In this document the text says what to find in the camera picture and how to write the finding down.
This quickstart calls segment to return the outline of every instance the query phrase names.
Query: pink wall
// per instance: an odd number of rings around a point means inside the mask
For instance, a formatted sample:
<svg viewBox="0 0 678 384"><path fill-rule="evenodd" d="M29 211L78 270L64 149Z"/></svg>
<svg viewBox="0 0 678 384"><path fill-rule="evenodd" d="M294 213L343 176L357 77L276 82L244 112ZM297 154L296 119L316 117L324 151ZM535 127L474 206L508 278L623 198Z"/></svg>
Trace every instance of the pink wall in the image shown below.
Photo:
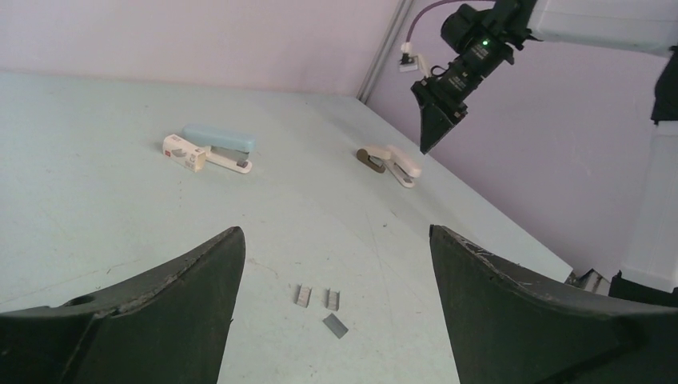
<svg viewBox="0 0 678 384"><path fill-rule="evenodd" d="M431 2L417 1L413 13ZM440 38L455 10L427 14L414 32L415 51L432 65L456 56ZM421 76L397 73L399 56L391 53L368 106L419 142L409 87ZM666 60L539 42L515 58L469 97L469 116L432 155L576 271L614 274L639 206Z"/></svg>
<svg viewBox="0 0 678 384"><path fill-rule="evenodd" d="M397 0L5 0L0 68L355 94Z"/></svg>

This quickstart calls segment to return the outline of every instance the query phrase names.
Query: white table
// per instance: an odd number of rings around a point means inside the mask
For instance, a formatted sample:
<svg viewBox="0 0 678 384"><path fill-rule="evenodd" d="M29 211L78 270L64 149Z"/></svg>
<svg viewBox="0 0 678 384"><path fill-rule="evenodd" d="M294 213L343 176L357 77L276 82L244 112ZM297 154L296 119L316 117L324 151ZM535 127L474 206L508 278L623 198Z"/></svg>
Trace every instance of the white table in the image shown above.
<svg viewBox="0 0 678 384"><path fill-rule="evenodd" d="M252 173L164 157L188 122L256 134ZM431 223L556 280L571 271L353 98L4 73L0 133L0 311L59 306L241 226L224 383L455 382ZM417 187L360 164L368 144L417 159ZM341 340L321 322L330 287Z"/></svg>

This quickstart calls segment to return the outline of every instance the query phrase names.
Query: cable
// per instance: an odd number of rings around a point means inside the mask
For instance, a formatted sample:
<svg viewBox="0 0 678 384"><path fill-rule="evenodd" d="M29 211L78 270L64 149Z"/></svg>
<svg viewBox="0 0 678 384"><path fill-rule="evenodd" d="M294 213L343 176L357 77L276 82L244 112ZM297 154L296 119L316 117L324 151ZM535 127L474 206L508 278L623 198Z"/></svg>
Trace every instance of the cable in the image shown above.
<svg viewBox="0 0 678 384"><path fill-rule="evenodd" d="M421 12L417 14L417 16L414 17L414 20L412 20L412 25L409 26L409 30L407 31L407 38L405 39L405 42L409 42L409 40L412 38L412 33L414 32L414 26L417 24L421 16L424 16L426 12L429 12L433 8L437 6L443 6L445 4L452 4L453 2L463 2L465 0L440 0L439 2L434 2L433 4L430 4L426 6ZM494 2L495 0L477 0L479 2Z"/></svg>

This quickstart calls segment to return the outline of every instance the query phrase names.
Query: dark gray rectangle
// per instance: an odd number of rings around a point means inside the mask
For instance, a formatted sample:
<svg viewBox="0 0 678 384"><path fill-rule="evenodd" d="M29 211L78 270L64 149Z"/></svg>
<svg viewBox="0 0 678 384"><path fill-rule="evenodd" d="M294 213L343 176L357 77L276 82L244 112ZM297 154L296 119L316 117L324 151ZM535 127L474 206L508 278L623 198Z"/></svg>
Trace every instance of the dark gray rectangle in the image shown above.
<svg viewBox="0 0 678 384"><path fill-rule="evenodd" d="M344 325L337 316L334 314L329 314L325 320L322 321L328 328L331 330L337 338L343 338L344 335L349 331L348 328Z"/></svg>

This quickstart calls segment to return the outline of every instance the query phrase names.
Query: purple cable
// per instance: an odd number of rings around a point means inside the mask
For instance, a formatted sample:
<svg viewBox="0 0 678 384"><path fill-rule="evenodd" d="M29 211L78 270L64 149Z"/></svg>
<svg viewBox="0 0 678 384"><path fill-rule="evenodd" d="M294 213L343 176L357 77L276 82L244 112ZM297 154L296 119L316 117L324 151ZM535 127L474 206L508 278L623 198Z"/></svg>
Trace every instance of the purple cable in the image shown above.
<svg viewBox="0 0 678 384"><path fill-rule="evenodd" d="M407 31L407 38L405 39L405 42L409 42L409 40L412 38L412 32L414 32L414 26L417 24L421 16L424 16L426 12L429 12L433 8L437 6L443 6L445 4L452 4L453 2L464 2L467 0L440 0L439 2L434 2L433 4L426 6L421 12L417 14L417 16L414 18L412 21L412 25L409 26L409 30ZM477 0L479 2L494 2L495 0Z"/></svg>

